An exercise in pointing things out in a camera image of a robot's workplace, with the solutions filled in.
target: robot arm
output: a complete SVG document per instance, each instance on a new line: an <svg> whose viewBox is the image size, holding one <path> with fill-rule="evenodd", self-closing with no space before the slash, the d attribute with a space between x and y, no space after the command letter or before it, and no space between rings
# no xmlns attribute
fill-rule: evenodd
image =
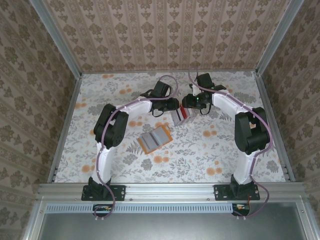
<svg viewBox="0 0 320 240"><path fill-rule="evenodd" d="M208 73L199 75L197 84L206 89L229 93L224 86L215 86ZM226 95L201 91L193 84L190 87L193 89L193 94L188 94L183 98L182 106L184 108L201 110L205 109L207 104L210 104L220 108L234 120L234 140L239 149L239 159L236 170L231 177L230 189L236 198L242 198L243 195L247 198L247 188L254 184L250 176L251 169L254 167L254 156L260 150L265 149L267 143L270 142L267 129L252 113L233 102ZM267 122L263 108L249 108Z"/></svg>
<svg viewBox="0 0 320 240"><path fill-rule="evenodd" d="M168 84L158 81L154 89L150 89L146 93L141 94L141 96L133 101L132 104L120 109L119 112L115 114L111 124L107 127L105 132L103 140L105 147L100 154L98 162L99 176L104 183L110 184L113 157L116 153L117 146L119 146L124 138L127 123L143 114L149 112L153 113L154 110L166 112L179 108L179 101L175 98L154 100L155 98L164 98L169 89L171 91L171 87ZM95 140L97 141L97 154L102 147L102 135L107 121L117 108L118 107L111 104L105 105L93 129ZM96 185L99 183L100 180L98 179L97 171L95 170L89 179L89 185Z"/></svg>

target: patterned wallpaper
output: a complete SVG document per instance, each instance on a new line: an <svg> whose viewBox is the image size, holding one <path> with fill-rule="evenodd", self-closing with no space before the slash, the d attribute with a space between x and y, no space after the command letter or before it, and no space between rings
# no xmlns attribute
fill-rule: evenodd
<svg viewBox="0 0 320 240"><path fill-rule="evenodd" d="M20 239L75 79L27 0L0 1L0 239Z"/></svg>
<svg viewBox="0 0 320 240"><path fill-rule="evenodd" d="M305 0L263 73L297 181L320 223L320 1Z"/></svg>
<svg viewBox="0 0 320 240"><path fill-rule="evenodd" d="M254 69L290 0L45 0L82 72Z"/></svg>

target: cable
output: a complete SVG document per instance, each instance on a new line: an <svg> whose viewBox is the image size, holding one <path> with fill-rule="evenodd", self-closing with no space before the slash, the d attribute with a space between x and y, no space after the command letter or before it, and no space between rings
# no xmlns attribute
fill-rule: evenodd
<svg viewBox="0 0 320 240"><path fill-rule="evenodd" d="M201 113L201 115L205 116L205 115L208 115L210 113L210 110L211 110L211 104L209 105L209 111L206 114L202 113L202 109L200 109L200 113Z"/></svg>
<svg viewBox="0 0 320 240"><path fill-rule="evenodd" d="M151 100L167 100L167 99L172 98L172 97L174 97L175 95L177 95L177 93L178 93L178 87L179 87L179 86L178 86L178 80L177 80L174 76L171 76L171 75L162 75L162 76L159 78L158 81L160 81L161 79L163 79L163 78L165 78L165 77L172 78L172 79L175 81L175 90L174 90L174 92L173 92L172 94L169 94L169 95L166 96L166 97L136 99L136 100L134 100L134 101L132 101L132 102L130 102L130 103L127 103L127 104L125 104L125 105L123 105L123 106L120 106L119 108L117 108L117 109L110 115L109 119L107 120L107 122L106 122L106 124L105 124L105 127L104 127L103 132L102 132L102 137L101 137L101 148L100 148L100 150L99 150L99 152L98 152L98 154L97 154L97 156L96 156L96 163L95 163L95 165L96 165L96 167L95 167L95 169L96 169L96 175L97 175L99 181L102 183L103 186L106 187L106 189L108 189L108 191L110 192L110 194L111 194L111 196L112 196L112 207L111 207L110 212L104 217L105 219L108 218L108 217L111 215L111 213L112 213L113 210L115 209L115 205L116 205L116 197L115 197L114 193L112 192L111 188L102 180L102 178L101 178L101 176L100 176L100 174L99 174L99 172L100 172L100 170L99 170L99 159L100 159L101 153L103 152L103 150L104 150L104 148L105 148L104 140L105 140L105 135L106 135L106 131L107 131L107 129L108 129L108 126L109 126L111 120L114 118L114 116L116 115L117 112L119 112L120 110L122 110L122 109L124 109L124 108L126 108L126 107L129 107L129 106L132 105L132 104L135 104L135 103L137 103L137 102L149 102L149 101L151 101ZM98 216L97 216L96 212L97 212L97 211L95 210L95 211L94 211L94 216L96 217L96 219L98 219Z"/></svg>
<svg viewBox="0 0 320 240"><path fill-rule="evenodd" d="M106 207L109 207L109 206L99 205L99 206L95 206L95 207L94 207L93 215L95 216L95 220L98 220L97 210L98 210L98 209L107 209Z"/></svg>
<svg viewBox="0 0 320 240"><path fill-rule="evenodd" d="M196 76L198 76L199 74L199 71L198 69L196 69ZM265 190L266 192L266 199L264 201L264 203L262 204L262 206L257 210L255 211L254 213L248 215L248 216L243 216L241 213L239 212L236 212L234 211L236 214L238 214L239 216L242 216L243 218L249 218L249 217L253 217L254 215L256 215L257 213L259 213L264 207L265 205L267 204L269 198L270 198L270 193L269 191L264 187L262 186L260 183L258 183L254 178L253 178L253 171L254 171L254 167L255 167L255 164L256 164L256 159L257 159L257 156L267 152L268 150L271 149L271 147L273 146L273 136L271 134L271 130L268 126L268 124L265 122L265 120L259 116L257 113L255 113L252 109L250 109L249 107L247 107L243 102L239 101L238 99L236 99L235 97L231 96L230 93L225 93L223 91L216 91L216 90L212 90L212 89L209 89L209 88L204 88L204 87L201 87L199 86L192 78L191 78L191 75L190 75L190 69L188 71L188 77L190 79L190 81L192 82L193 85L195 85L197 88L201 89L201 90L204 90L204 91L207 91L207 92L212 92L212 93L215 93L215 94L221 94L221 95L224 95L226 96L227 98L231 99L234 103L236 103L237 105L239 105L241 108L244 108L245 110L247 110L248 112L250 112L251 114L253 114L256 118L258 118L260 120L260 122L262 122L262 124L265 126L268 134L269 134L269 138L270 138L270 143L269 143L269 146L259 152L257 152L254 156L253 156L253 161L252 161L252 165L251 165L251 168L250 168L250 178L251 180L256 184L258 185L259 187L261 187L262 189Z"/></svg>
<svg viewBox="0 0 320 240"><path fill-rule="evenodd" d="M165 112L163 111L160 115L155 116L154 115L155 110L152 110L152 116L154 116L155 118L161 117Z"/></svg>
<svg viewBox="0 0 320 240"><path fill-rule="evenodd" d="M169 86L169 96L171 95L172 87Z"/></svg>
<svg viewBox="0 0 320 240"><path fill-rule="evenodd" d="M250 195L249 194L248 194L248 202L247 202L247 204L249 205L249 211L250 211L251 206L250 206Z"/></svg>

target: black mounting plate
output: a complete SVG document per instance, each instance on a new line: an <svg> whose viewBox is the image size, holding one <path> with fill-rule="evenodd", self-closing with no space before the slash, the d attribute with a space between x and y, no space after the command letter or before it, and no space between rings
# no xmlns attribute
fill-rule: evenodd
<svg viewBox="0 0 320 240"><path fill-rule="evenodd" d="M214 189L214 197L216 201L247 201L248 196L244 196L243 198L236 198L230 189L229 184L218 184L213 186ZM260 194L258 190L258 186L254 185L254 188L250 189L248 192L250 197L250 201L260 200Z"/></svg>
<svg viewBox="0 0 320 240"><path fill-rule="evenodd" d="M101 196L92 196L90 194L86 194L90 191L88 189L91 188L90 185L85 185L82 190L81 200L82 201L112 201L111 194L108 193L105 199ZM124 201L126 196L126 185L110 185L110 188L114 194L116 201Z"/></svg>

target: floral tablecloth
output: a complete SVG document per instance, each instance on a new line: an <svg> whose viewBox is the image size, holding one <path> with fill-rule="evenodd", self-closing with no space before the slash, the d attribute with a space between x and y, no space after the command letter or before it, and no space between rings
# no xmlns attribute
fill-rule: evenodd
<svg viewBox="0 0 320 240"><path fill-rule="evenodd" d="M164 74L178 79L179 101L192 93L187 72L83 75L55 182L86 183L95 169L97 149L93 129L104 105L129 103L141 93L153 89ZM215 71L210 72L210 76L216 85L226 86L245 104L262 106L253 72ZM170 78L164 82L174 86ZM171 129L173 141L146 155L137 138L162 124ZM229 182L237 159L234 122L219 108L212 107L208 115L199 114L192 123L178 127L173 126L169 112L158 118L148 113L128 123L124 140L114 156L112 182ZM254 177L259 182L285 181L275 148L258 159Z"/></svg>

